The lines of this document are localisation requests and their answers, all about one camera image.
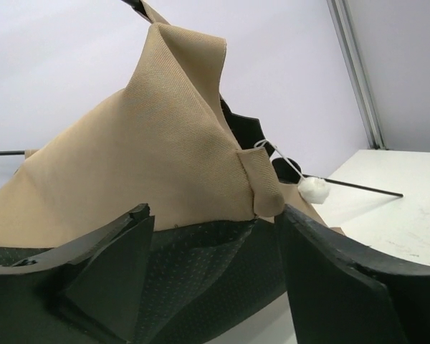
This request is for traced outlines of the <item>beige fabric pet tent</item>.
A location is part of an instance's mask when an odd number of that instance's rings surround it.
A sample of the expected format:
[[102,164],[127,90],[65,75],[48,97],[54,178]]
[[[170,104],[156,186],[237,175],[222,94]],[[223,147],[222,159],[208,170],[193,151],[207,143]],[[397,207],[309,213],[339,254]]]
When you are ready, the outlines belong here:
[[131,343],[207,343],[285,293],[274,220],[315,221],[259,121],[219,94],[226,42],[151,18],[127,86],[0,189],[0,247],[52,249],[141,204],[154,218]]

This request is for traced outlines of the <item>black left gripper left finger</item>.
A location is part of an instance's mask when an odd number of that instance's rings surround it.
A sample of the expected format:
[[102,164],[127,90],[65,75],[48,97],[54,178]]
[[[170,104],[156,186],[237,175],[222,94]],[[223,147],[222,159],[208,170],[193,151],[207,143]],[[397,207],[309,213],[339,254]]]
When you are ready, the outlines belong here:
[[0,247],[0,343],[133,342],[153,226],[141,204],[59,247]]

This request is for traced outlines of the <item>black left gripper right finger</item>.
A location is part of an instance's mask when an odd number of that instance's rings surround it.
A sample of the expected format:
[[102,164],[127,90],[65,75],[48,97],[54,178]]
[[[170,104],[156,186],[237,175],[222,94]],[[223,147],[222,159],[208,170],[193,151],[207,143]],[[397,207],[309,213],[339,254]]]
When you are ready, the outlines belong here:
[[430,343],[430,266],[393,257],[287,206],[279,249],[299,343]]

